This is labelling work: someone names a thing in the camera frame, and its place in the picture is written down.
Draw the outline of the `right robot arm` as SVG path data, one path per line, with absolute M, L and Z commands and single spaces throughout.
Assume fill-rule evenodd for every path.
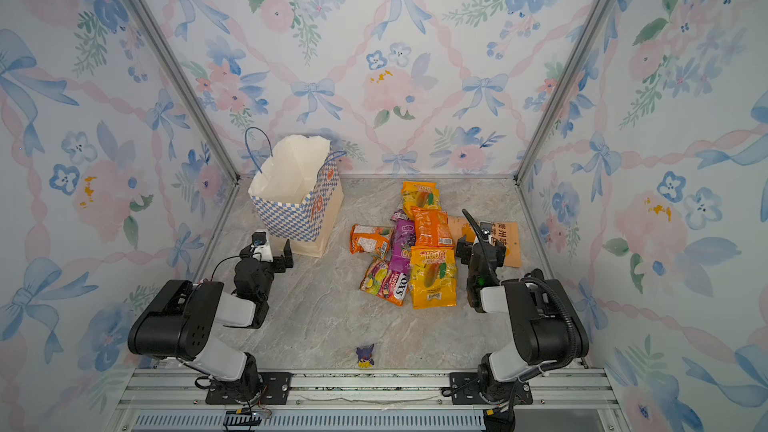
M 535 269 L 520 279 L 500 280 L 496 269 L 506 249 L 487 239 L 461 238 L 456 247 L 468 267 L 468 303 L 479 313 L 506 315 L 511 341 L 485 355 L 473 385 L 451 387 L 453 402 L 487 403 L 497 408 L 530 402 L 529 382 L 569 366 L 589 352 L 589 338 L 560 281 Z

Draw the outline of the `yellow mango candy bag rear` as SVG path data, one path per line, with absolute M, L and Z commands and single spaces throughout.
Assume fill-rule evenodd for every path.
M 414 210 L 441 210 L 440 191 L 435 182 L 403 183 L 402 190 L 403 209 L 410 220 L 414 219 Z

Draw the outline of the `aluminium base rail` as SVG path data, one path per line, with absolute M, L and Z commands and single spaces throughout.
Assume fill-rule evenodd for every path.
M 209 403 L 181 370 L 139 370 L 109 431 L 626 431 L 606 373 L 566 368 L 482 396 L 470 371 L 269 370 L 259 402 Z

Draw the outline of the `yellow mango candy bag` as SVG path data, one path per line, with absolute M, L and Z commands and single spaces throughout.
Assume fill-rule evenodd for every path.
M 414 210 L 441 210 L 440 191 L 435 182 L 403 183 L 402 190 L 403 209 L 410 220 L 414 219 Z
M 416 310 L 457 305 L 458 269 L 453 249 L 414 247 L 410 265 L 410 290 Z

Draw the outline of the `purple grape candy bag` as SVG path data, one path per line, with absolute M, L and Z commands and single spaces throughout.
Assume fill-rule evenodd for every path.
M 395 227 L 390 241 L 390 270 L 409 275 L 411 273 L 411 248 L 416 242 L 414 222 L 403 209 L 398 209 L 391 217 Z

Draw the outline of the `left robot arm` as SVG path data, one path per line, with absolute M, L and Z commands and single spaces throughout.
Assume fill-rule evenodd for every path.
M 275 276 L 293 267 L 291 244 L 285 242 L 281 254 L 273 256 L 267 235 L 256 232 L 237 259 L 232 293 L 213 279 L 168 281 L 132 325 L 128 348 L 135 355 L 175 359 L 198 372 L 195 386 L 206 392 L 208 405 L 285 405 L 292 374 L 261 372 L 253 354 L 225 344 L 213 328 L 264 324 Z

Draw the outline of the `purple toy figure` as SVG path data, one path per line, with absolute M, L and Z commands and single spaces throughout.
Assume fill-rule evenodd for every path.
M 369 344 L 356 348 L 357 367 L 361 369 L 371 368 L 375 365 L 373 352 L 375 345 Z

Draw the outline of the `Fox's fruits candy bag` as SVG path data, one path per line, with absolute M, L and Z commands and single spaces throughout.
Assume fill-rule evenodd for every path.
M 374 258 L 360 283 L 360 290 L 401 307 L 409 283 L 408 273 L 392 270 L 387 261 Z

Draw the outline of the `blue checkered paper bag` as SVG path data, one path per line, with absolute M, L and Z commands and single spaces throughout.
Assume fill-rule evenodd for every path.
M 268 233 L 291 243 L 294 252 L 322 257 L 344 198 L 338 162 L 346 156 L 319 135 L 289 135 L 267 148 L 256 150 L 244 133 L 244 145 L 255 174 L 248 188 L 256 212 Z

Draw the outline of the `yellow mango candy bag front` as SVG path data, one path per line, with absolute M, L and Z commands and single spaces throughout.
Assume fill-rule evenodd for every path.
M 416 310 L 457 305 L 458 269 L 453 249 L 414 247 L 410 265 L 410 290 Z

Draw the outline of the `orange snack bag left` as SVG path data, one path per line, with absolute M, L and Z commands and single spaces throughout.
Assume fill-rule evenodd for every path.
M 355 224 L 350 232 L 350 253 L 368 253 L 385 258 L 390 251 L 392 234 L 391 227 Z

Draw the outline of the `orange corn chips bag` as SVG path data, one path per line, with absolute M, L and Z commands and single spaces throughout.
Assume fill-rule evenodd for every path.
M 412 212 L 416 233 L 416 247 L 454 247 L 454 240 L 451 235 L 446 212 L 418 207 L 414 208 Z

